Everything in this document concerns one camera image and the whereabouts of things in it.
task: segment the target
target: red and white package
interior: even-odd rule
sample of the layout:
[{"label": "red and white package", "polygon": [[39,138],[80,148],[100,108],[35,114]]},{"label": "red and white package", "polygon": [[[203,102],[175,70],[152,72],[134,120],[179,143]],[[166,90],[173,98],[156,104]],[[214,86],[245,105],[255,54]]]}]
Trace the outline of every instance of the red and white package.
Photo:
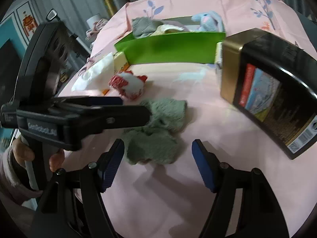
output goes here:
[{"label": "red and white package", "polygon": [[135,100],[143,94],[147,76],[134,76],[132,71],[115,74],[109,81],[109,86],[129,100]]}]

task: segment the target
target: green towel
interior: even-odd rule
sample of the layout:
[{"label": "green towel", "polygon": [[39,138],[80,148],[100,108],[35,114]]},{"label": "green towel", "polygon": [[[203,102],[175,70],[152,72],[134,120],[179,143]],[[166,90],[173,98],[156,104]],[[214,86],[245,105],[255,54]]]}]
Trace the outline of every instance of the green towel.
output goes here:
[{"label": "green towel", "polygon": [[125,145],[125,158],[134,165],[151,160],[157,164],[175,162],[179,144],[170,132],[179,131],[185,123],[186,101],[175,99],[143,100],[152,113],[149,123],[124,131],[121,139]]}]

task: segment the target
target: barcode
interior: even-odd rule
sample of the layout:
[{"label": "barcode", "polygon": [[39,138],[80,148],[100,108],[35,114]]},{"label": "barcode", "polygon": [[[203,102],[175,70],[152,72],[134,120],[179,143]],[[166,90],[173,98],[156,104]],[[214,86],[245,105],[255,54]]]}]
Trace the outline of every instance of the barcode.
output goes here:
[{"label": "barcode", "polygon": [[313,134],[310,132],[310,130],[309,129],[307,129],[307,130],[305,130],[304,132],[303,132],[303,134],[302,135],[300,135],[299,137],[298,137],[298,139],[301,141],[301,143],[303,143],[303,145],[304,144],[306,144],[308,141],[310,141],[310,139],[313,137]]},{"label": "barcode", "polygon": [[296,141],[294,141],[292,144],[290,144],[288,146],[288,148],[293,152],[295,153],[297,150],[300,149],[300,146],[298,145],[298,143]]}]

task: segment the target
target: sleeve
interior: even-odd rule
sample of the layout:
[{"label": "sleeve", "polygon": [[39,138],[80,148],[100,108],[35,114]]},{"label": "sleeve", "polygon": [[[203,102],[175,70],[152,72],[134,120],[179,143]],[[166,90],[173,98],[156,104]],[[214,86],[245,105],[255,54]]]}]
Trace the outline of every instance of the sleeve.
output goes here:
[{"label": "sleeve", "polygon": [[21,183],[12,165],[12,154],[11,146],[0,154],[0,186],[5,196],[21,205],[30,198],[39,197],[42,191],[30,190]]}]

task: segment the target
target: red label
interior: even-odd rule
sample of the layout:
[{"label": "red label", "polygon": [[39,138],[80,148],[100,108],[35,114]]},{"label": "red label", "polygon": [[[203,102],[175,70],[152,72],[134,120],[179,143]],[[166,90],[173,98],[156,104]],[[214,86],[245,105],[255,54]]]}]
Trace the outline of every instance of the red label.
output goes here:
[{"label": "red label", "polygon": [[247,69],[245,71],[244,83],[243,83],[243,88],[242,88],[240,102],[239,102],[239,105],[243,107],[245,107],[245,104],[247,103],[247,100],[250,94],[255,70],[256,70],[255,66],[253,66],[250,63],[247,64]]}]

